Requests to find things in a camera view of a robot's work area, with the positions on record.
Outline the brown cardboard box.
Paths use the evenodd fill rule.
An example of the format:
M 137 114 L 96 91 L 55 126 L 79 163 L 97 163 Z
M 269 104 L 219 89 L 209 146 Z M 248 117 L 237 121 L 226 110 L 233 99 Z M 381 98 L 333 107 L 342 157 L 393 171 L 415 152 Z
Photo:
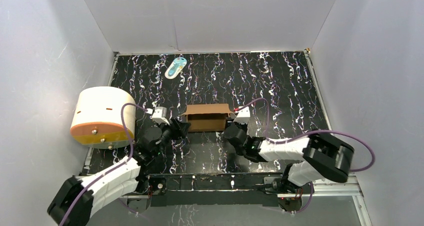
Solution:
M 189 132 L 222 132 L 233 112 L 227 103 L 190 104 L 182 114 L 190 123 Z

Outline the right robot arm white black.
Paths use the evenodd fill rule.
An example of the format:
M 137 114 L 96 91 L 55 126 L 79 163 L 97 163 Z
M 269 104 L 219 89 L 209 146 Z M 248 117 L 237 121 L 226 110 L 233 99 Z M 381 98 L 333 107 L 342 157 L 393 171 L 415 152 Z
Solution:
M 292 160 L 281 178 L 268 176 L 255 189 L 265 194 L 295 193 L 321 179 L 345 183 L 351 170 L 354 148 L 328 130 L 315 130 L 289 139 L 249 136 L 247 127 L 234 122 L 223 137 L 236 154 L 254 163 Z

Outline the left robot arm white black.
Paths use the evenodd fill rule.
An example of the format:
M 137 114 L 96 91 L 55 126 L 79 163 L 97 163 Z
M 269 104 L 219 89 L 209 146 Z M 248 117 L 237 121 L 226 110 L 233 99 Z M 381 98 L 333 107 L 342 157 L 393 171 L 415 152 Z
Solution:
M 147 172 L 172 141 L 184 139 L 191 123 L 172 118 L 148 128 L 133 149 L 116 164 L 91 176 L 68 178 L 48 206 L 47 214 L 59 226 L 85 226 L 101 208 L 128 193 L 151 189 Z

